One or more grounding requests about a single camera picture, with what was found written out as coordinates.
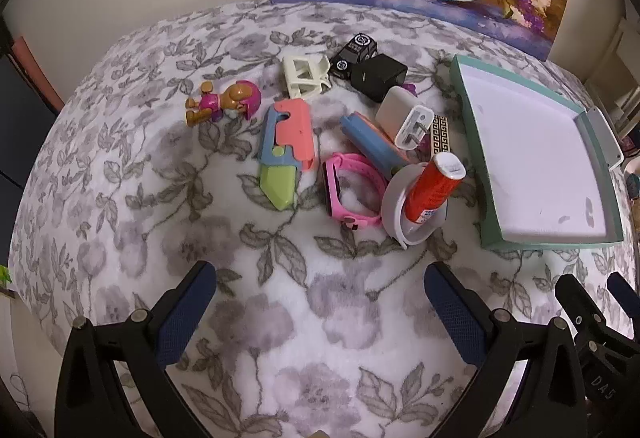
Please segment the white smart watch band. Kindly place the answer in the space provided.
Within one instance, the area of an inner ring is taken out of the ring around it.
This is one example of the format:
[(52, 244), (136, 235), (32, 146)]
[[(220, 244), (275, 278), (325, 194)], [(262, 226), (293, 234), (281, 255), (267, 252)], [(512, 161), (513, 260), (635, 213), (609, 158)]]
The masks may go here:
[(425, 242), (447, 219), (448, 202), (445, 201), (427, 221), (409, 228), (404, 217), (404, 206), (409, 191), (418, 181), (425, 164), (411, 164), (398, 170), (387, 185), (381, 203), (382, 225), (389, 236), (403, 250)]

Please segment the red white glue bottle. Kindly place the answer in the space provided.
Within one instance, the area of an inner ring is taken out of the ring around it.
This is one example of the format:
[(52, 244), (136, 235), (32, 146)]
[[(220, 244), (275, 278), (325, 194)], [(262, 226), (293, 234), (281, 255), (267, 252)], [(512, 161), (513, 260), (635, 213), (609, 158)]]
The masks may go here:
[(465, 167), (456, 154), (436, 153), (409, 190), (401, 219), (404, 231), (411, 233), (427, 222), (465, 176)]

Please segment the gold black patterned lighter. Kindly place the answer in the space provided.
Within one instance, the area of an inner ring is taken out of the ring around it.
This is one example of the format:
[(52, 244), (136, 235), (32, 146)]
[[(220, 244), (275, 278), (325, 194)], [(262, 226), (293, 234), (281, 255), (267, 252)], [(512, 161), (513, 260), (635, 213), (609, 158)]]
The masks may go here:
[(439, 153), (450, 151), (449, 125), (446, 116), (434, 115), (428, 133), (428, 141), (430, 142), (430, 158), (434, 158)]

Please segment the white charger plug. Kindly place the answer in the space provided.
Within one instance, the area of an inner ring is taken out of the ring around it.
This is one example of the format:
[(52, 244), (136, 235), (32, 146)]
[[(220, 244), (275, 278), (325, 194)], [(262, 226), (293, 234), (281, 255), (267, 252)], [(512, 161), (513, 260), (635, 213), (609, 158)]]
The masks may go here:
[(435, 113), (405, 87), (393, 86), (387, 91), (375, 113), (375, 121), (398, 149), (416, 150), (428, 134)]

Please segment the blue orange toy cleaver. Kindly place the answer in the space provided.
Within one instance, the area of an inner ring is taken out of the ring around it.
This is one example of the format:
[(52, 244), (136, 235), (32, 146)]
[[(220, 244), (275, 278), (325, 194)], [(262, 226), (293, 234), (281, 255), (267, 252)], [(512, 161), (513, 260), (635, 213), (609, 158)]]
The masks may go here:
[(407, 154), (359, 112), (342, 116), (340, 124), (347, 139), (386, 180), (391, 180), (395, 172), (411, 164)]

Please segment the purple lighter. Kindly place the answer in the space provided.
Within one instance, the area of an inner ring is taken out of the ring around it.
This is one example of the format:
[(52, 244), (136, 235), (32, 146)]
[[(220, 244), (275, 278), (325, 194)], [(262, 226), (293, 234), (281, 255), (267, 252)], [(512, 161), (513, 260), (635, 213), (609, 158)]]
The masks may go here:
[(407, 89), (410, 94), (413, 94), (414, 96), (418, 95), (418, 93), (416, 92), (416, 86), (414, 86), (412, 83), (403, 83), (402, 86)]

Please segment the pink smart watch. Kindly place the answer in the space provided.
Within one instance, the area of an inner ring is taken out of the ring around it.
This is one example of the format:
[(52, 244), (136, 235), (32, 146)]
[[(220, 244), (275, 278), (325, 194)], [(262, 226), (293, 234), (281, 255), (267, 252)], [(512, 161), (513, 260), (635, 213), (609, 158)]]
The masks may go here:
[(326, 208), (349, 230), (378, 227), (386, 181), (361, 154), (333, 153), (322, 163)]

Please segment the black charger cube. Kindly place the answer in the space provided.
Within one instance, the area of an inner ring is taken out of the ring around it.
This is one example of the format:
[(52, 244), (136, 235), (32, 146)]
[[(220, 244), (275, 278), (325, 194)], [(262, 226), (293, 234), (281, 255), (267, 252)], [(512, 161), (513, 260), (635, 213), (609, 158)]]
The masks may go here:
[(408, 66), (396, 59), (377, 54), (352, 67), (350, 84), (375, 103), (382, 103), (395, 86), (405, 83)]

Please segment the pink puppy figurine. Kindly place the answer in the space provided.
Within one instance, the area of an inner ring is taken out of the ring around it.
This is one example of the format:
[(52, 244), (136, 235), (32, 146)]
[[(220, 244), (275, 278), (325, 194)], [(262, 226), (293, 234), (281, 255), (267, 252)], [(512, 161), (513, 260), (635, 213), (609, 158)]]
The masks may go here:
[(224, 92), (217, 94), (210, 80), (201, 83), (200, 98), (186, 99), (186, 124), (194, 127), (205, 122), (216, 122), (224, 112), (235, 111), (250, 120), (262, 104), (262, 93), (248, 80), (238, 80)]

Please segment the black toy car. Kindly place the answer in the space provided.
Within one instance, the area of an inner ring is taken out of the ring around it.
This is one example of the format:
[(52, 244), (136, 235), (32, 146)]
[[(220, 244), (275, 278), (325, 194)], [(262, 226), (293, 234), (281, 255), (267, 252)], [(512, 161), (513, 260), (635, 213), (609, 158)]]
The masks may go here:
[(352, 68), (378, 52), (378, 43), (369, 35), (358, 33), (330, 59), (330, 74), (349, 80)]

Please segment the cream hair claw clip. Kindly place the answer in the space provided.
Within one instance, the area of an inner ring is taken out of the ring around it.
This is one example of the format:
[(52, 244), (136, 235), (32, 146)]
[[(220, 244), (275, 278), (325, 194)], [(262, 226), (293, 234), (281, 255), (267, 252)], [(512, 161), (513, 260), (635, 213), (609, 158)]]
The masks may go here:
[(285, 56), (282, 68), (288, 91), (288, 98), (310, 100), (332, 88), (330, 60), (320, 57)]

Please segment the teal white tray box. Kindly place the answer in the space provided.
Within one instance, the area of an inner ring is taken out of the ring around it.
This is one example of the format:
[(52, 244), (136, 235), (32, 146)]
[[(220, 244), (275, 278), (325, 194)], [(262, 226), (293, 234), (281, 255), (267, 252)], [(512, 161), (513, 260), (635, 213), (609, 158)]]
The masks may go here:
[(488, 250), (565, 250), (623, 241), (620, 206), (586, 109), (518, 74), (455, 56), (450, 78)]

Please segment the white shelf unit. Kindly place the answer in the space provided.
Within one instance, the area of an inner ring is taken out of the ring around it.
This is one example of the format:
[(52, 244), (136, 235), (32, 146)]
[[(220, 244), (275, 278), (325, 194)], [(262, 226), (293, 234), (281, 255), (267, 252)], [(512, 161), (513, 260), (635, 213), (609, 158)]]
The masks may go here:
[(631, 0), (617, 23), (608, 48), (585, 86), (618, 145), (614, 161), (637, 152), (639, 137), (639, 13)]

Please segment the floral patterned table cloth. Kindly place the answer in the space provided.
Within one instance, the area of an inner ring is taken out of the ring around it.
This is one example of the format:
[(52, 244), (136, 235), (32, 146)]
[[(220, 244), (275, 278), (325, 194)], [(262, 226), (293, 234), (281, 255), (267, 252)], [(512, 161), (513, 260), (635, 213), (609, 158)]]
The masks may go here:
[(586, 250), (484, 250), (472, 178), (424, 243), (404, 250), (380, 228), (349, 231), (323, 201), (320, 169), (276, 210), (259, 187), (262, 119), (228, 114), (186, 126), (204, 80), (249, 80), (270, 106), (286, 54), (324, 54), (359, 32), (408, 66), (468, 154), (450, 63), (463, 54), (590, 105), (582, 83), (487, 36), (368, 7), (241, 2), (122, 36), (80, 82), (27, 181), (9, 268), (56, 349), (73, 320), (96, 324), (149, 308), (194, 262), (218, 290), (169, 370), (217, 437), (424, 437), (469, 381), (428, 303), (425, 267), (442, 260), (494, 308), (536, 323), (557, 316), (555, 283), (577, 276), (617, 331), (631, 323), (606, 289), (634, 280), (634, 241)]

